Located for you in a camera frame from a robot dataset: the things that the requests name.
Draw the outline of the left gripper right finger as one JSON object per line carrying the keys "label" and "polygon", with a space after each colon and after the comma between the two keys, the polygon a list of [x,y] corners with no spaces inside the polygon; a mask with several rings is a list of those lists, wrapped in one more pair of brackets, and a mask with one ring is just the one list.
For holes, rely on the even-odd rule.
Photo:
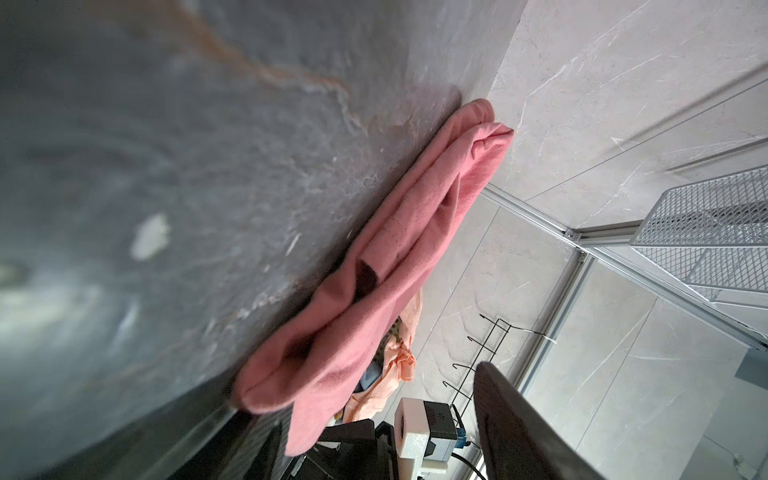
{"label": "left gripper right finger", "polygon": [[473,399],[489,479],[600,479],[490,362],[475,368]]}

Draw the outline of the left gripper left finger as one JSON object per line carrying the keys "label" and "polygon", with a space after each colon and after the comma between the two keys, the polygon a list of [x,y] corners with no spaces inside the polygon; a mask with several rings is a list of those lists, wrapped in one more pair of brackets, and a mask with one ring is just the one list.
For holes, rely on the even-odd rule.
{"label": "left gripper left finger", "polygon": [[292,408],[236,412],[170,479],[274,479],[285,469]]}

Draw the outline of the dark pink t-shirt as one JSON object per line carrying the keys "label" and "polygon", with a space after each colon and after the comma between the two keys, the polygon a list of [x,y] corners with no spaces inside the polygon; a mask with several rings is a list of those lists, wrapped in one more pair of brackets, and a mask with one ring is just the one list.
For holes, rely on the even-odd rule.
{"label": "dark pink t-shirt", "polygon": [[438,130],[309,303],[248,358],[234,403],[291,410],[285,452],[309,450],[352,395],[379,342],[423,286],[501,164],[514,132],[474,100]]}

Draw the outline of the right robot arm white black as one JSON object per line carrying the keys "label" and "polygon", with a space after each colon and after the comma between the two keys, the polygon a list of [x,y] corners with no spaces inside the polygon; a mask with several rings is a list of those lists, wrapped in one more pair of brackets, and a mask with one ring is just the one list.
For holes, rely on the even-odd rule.
{"label": "right robot arm white black", "polygon": [[394,427],[371,419],[326,427],[319,441],[291,461],[282,479],[397,480]]}

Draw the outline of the grey blue t-shirt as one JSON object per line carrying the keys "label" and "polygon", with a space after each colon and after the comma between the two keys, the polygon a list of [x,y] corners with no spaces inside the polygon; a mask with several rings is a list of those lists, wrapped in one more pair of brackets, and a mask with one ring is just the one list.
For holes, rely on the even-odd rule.
{"label": "grey blue t-shirt", "polygon": [[361,393],[371,388],[381,377],[383,365],[380,361],[373,360],[360,377],[354,392]]}

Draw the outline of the light salmon t-shirt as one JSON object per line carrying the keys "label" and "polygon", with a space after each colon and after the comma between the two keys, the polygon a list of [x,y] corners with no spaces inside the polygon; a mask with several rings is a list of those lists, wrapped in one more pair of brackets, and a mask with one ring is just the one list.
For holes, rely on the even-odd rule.
{"label": "light salmon t-shirt", "polygon": [[343,423],[372,419],[384,410],[389,398],[401,383],[414,379],[417,362],[412,346],[422,308],[422,290],[419,289],[398,316],[402,319],[400,341],[396,342],[394,338],[389,340],[384,352],[380,379],[368,390],[350,396],[340,412]]}

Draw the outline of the green plastic basket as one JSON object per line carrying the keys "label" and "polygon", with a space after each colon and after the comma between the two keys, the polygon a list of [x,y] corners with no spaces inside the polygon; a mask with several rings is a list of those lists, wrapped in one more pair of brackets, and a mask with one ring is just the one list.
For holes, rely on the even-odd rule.
{"label": "green plastic basket", "polygon": [[377,363],[384,363],[384,352],[391,338],[394,338],[396,342],[400,341],[400,328],[402,326],[402,319],[397,317],[393,322],[389,330],[383,335],[378,348],[376,350],[374,361]]}

